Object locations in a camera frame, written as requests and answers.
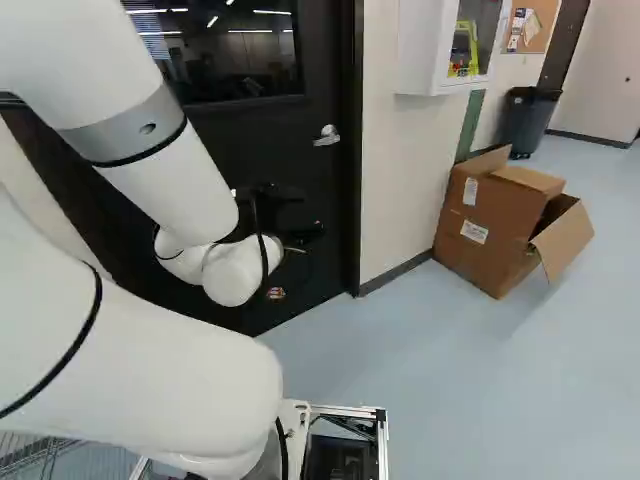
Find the black trash can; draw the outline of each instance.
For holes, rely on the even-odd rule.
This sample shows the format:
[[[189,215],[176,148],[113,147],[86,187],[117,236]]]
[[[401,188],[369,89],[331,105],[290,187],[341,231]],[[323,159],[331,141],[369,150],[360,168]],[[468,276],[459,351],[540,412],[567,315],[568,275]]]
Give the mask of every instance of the black trash can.
[[[515,87],[506,96],[500,143],[513,145],[511,158],[529,158],[544,135],[562,90]]]

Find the floor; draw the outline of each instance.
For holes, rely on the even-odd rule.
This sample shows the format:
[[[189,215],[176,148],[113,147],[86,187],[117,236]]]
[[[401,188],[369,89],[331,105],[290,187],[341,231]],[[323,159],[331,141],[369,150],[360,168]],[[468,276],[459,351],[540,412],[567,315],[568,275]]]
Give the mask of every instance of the floor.
[[[550,287],[494,301],[434,261],[261,337],[290,397],[384,406],[394,479],[640,477],[640,143],[548,136],[596,237]]]

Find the cardboard box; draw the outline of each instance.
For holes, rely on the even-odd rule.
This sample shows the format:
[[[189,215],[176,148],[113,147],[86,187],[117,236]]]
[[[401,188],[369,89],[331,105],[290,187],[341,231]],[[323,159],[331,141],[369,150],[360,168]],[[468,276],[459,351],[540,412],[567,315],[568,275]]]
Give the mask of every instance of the cardboard box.
[[[505,296],[542,261],[554,281],[593,237],[565,180],[508,166],[511,146],[453,167],[434,257],[494,298]]]

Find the black door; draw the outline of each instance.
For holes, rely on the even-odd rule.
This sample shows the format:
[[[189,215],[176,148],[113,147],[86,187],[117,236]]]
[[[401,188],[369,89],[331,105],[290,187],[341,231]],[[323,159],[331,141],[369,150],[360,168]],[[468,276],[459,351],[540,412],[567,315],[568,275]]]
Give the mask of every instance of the black door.
[[[573,52],[578,45],[590,0],[565,0],[560,6],[556,27],[540,72],[538,87],[562,89]]]
[[[278,295],[224,308],[153,257],[153,222],[82,162],[26,108],[3,116],[76,228],[114,280],[154,303],[258,334],[345,289],[343,143],[314,146],[342,128],[340,25],[330,0],[123,2],[231,188],[272,183],[305,201],[279,224],[321,224],[324,235],[289,251],[270,278]]]

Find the window glass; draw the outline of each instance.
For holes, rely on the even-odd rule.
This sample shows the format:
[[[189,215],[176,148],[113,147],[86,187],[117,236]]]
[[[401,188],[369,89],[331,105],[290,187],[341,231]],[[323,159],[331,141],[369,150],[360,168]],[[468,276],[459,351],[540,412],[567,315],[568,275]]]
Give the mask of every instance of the window glass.
[[[302,93],[295,0],[122,0],[184,104]]]
[[[460,0],[449,77],[487,74],[501,9],[502,0]]]

